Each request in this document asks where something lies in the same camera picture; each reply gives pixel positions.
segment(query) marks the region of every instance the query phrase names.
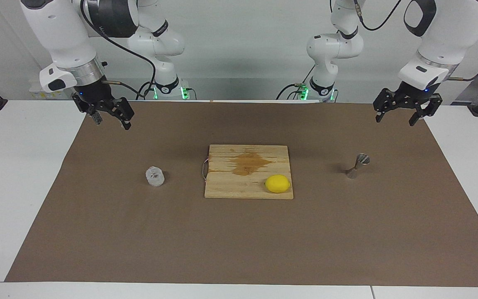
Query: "metal ring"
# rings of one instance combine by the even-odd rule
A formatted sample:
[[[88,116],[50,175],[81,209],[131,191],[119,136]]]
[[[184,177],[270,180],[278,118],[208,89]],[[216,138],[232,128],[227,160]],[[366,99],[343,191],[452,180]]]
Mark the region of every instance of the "metal ring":
[[[204,165],[207,163],[207,171],[209,171],[209,157],[206,158],[204,163],[202,163],[202,177],[204,178],[204,182],[207,180],[207,171],[204,172]]]

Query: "brown paper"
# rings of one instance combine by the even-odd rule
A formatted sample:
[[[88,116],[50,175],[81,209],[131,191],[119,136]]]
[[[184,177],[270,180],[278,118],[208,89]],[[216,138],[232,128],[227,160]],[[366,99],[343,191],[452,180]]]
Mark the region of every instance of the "brown paper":
[[[133,107],[130,131],[85,119],[7,282],[478,286],[478,215],[412,111]],[[210,144],[288,145],[294,200],[205,199]]]

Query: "green led light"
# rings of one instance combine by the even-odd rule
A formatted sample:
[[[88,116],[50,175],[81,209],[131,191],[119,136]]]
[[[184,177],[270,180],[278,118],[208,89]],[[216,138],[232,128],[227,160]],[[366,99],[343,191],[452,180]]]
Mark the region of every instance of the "green led light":
[[[304,90],[300,94],[300,100],[307,100],[307,96],[309,95],[309,88],[305,87],[305,85],[302,85]]]
[[[332,96],[329,98],[329,101],[332,102],[332,103],[337,100],[337,97],[335,97],[335,92],[336,91],[337,91],[337,89],[333,89],[332,90]]]
[[[182,99],[189,100],[189,92],[186,91],[183,87],[180,87],[180,89],[182,89]]]

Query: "white table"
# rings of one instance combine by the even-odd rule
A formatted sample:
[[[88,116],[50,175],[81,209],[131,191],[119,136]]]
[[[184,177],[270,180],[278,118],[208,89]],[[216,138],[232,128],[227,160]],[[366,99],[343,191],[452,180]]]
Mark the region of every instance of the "white table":
[[[13,100],[0,111],[0,298],[478,299],[478,288],[3,283],[83,118],[64,101]],[[426,121],[478,212],[478,118],[444,106]]]

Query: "white wall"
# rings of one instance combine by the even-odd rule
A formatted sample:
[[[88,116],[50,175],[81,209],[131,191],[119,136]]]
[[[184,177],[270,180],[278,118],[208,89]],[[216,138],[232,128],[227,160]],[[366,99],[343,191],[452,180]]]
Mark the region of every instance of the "white wall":
[[[366,2],[363,13],[367,25],[380,23],[395,2]],[[305,51],[309,37],[335,32],[330,23],[328,0],[161,0],[161,3],[171,28],[186,38],[185,53],[173,57],[173,61],[180,76],[197,90],[199,98],[274,98],[283,86],[301,81],[313,65]],[[419,38],[411,35],[402,22],[408,3],[409,0],[404,0],[381,30],[367,32],[361,28],[364,52],[355,59],[338,63],[336,87],[340,90],[340,102],[369,103],[383,87],[395,89],[399,85],[396,74],[419,45]],[[19,54],[0,49],[0,59],[4,57],[0,60],[0,78],[8,78],[10,72],[14,81],[23,83],[38,71],[35,62],[44,67],[51,61],[28,27],[19,0],[0,0],[0,13],[4,22],[12,26],[14,37],[19,37],[22,47],[34,58],[21,58],[23,66],[8,70],[7,63]],[[5,30],[0,27],[1,40],[5,40]],[[100,38],[93,38],[93,44],[100,58],[109,63],[106,72],[110,79],[126,80],[134,86],[149,79],[151,68],[140,59]],[[472,76],[476,72],[478,44],[469,51],[455,75]],[[451,102],[466,86],[467,83],[444,83],[439,91],[446,102]],[[0,82],[0,90],[9,98],[27,95],[27,86],[21,84],[9,90]],[[133,98],[129,91],[115,90],[118,96]]]

